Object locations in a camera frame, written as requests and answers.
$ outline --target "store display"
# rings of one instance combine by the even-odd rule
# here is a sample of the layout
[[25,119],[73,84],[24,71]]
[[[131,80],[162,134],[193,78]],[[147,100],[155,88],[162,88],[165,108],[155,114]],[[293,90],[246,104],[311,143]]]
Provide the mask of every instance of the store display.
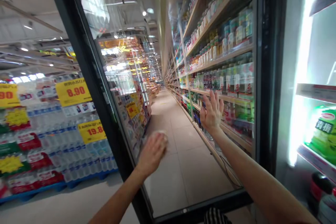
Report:
[[[117,169],[106,136],[100,136],[104,133],[102,126],[96,123],[97,129],[89,127],[100,120],[79,75],[6,86],[17,89],[22,105],[2,109],[1,114],[0,176],[12,194]],[[81,98],[84,93],[90,98]],[[59,94],[72,94],[88,102],[67,103]],[[100,137],[83,137],[83,124],[88,135]]]

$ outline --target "price tag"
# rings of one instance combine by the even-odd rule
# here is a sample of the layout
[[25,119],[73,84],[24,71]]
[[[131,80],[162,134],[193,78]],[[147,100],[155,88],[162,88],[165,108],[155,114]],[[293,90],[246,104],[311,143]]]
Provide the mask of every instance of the price tag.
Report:
[[0,84],[0,107],[20,106],[16,84]]
[[84,78],[56,83],[56,91],[63,107],[92,100]]
[[18,156],[8,156],[0,159],[0,171],[2,173],[12,173],[22,166],[23,164]]
[[14,108],[6,113],[6,123],[9,127],[17,125],[24,125],[29,122],[29,118],[27,115],[27,110],[25,107]]
[[96,142],[106,138],[100,119],[78,124],[78,130],[85,144]]
[[135,117],[139,113],[138,108],[134,102],[127,104],[126,110],[131,119],[133,119],[133,117]]

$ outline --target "human hand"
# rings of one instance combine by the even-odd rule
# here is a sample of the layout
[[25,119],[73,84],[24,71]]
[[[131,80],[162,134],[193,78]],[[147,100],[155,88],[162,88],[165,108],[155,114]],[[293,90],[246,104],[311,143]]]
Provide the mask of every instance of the human hand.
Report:
[[221,118],[224,110],[224,102],[218,99],[217,92],[214,94],[210,91],[210,99],[203,95],[203,100],[206,105],[206,110],[202,106],[200,117],[203,128],[206,129],[210,134],[214,133],[216,130],[220,129],[219,124],[221,123]]
[[159,167],[160,161],[165,154],[167,142],[165,134],[160,132],[154,132],[147,139],[135,168],[145,178],[155,172]]

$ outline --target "tiled floor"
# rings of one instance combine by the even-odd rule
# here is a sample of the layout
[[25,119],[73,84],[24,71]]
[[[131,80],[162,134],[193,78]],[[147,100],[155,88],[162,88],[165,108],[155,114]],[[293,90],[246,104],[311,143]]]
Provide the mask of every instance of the tiled floor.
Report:
[[[233,189],[181,107],[166,90],[152,104],[147,133],[155,130],[167,133],[169,148],[158,170],[145,181],[154,217]],[[87,223],[121,184],[120,175],[111,174],[104,181],[82,182],[73,190],[46,191],[27,203],[8,202],[0,206],[0,223]],[[227,216],[233,223],[253,223],[246,208]],[[132,205],[121,223],[139,223]]]

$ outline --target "plastic bottle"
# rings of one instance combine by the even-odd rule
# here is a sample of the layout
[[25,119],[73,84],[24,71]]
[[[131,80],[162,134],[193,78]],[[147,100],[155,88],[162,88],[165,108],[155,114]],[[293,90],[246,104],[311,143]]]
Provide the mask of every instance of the plastic bottle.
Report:
[[336,223],[336,188],[332,193],[324,196],[319,204],[317,219],[322,224]]

